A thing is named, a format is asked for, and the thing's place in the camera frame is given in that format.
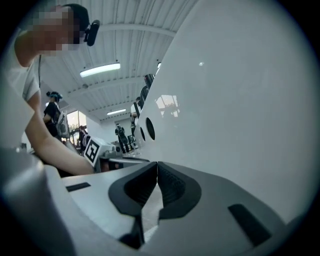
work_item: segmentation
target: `black slot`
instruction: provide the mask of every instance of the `black slot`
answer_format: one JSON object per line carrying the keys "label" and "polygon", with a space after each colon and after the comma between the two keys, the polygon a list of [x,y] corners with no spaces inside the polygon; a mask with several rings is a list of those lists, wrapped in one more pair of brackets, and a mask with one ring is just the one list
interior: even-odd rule
{"label": "black slot", "polygon": [[254,246],[262,244],[271,237],[269,231],[242,204],[234,204],[228,209]]}
{"label": "black slot", "polygon": [[81,190],[90,186],[91,185],[89,183],[84,182],[76,185],[66,186],[65,188],[66,190],[68,190],[68,192],[72,192],[72,191]]}

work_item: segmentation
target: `person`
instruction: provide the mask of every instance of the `person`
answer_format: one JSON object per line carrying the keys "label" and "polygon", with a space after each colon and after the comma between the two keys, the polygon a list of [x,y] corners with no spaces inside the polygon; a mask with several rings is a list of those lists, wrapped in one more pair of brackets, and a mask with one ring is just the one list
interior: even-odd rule
{"label": "person", "polygon": [[48,91],[46,95],[50,98],[50,100],[49,104],[44,110],[43,121],[49,133],[58,140],[61,140],[61,138],[58,136],[57,123],[61,114],[59,101],[62,99],[62,96],[56,91]]}
{"label": "person", "polygon": [[90,140],[90,136],[82,125],[79,126],[78,140],[80,141],[81,152],[84,152]]}
{"label": "person", "polygon": [[[136,105],[137,105],[137,107],[138,107],[138,111],[139,112],[141,112],[141,108],[140,108],[140,100],[141,100],[141,98],[140,97],[137,97],[136,99],[135,99],[135,102],[136,102]],[[136,108],[135,108],[135,104],[132,104],[132,106],[131,106],[131,115],[132,115],[132,117],[134,118],[134,124],[135,125],[137,125],[137,123],[138,123],[138,114],[137,114],[137,111],[136,111]]]}
{"label": "person", "polygon": [[125,129],[122,126],[120,126],[120,124],[117,123],[114,132],[115,132],[115,135],[118,136],[118,140],[119,140],[119,144],[120,144],[120,148],[122,150],[122,153],[125,154],[126,151],[129,153],[128,140],[125,135]]}
{"label": "person", "polygon": [[35,74],[35,59],[79,44],[89,27],[86,8],[78,4],[56,6],[28,31],[11,38],[0,67],[0,144],[15,148],[23,132],[35,153],[47,164],[72,175],[93,174],[90,163],[51,136],[41,115],[41,94]]}

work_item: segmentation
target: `ceiling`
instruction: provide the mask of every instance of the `ceiling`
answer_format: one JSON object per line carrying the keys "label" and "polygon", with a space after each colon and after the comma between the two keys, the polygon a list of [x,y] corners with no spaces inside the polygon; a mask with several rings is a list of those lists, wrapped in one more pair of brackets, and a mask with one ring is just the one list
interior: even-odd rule
{"label": "ceiling", "polygon": [[[41,60],[42,94],[47,87],[60,92],[70,106],[98,123],[119,119],[118,114],[107,113],[120,109],[126,109],[122,115],[127,118],[145,86],[144,76],[157,72],[158,63],[197,1],[55,1],[83,5],[90,22],[100,20],[101,26],[94,46],[82,44],[77,51]],[[120,63],[121,69],[80,77],[81,71],[114,63]]]}

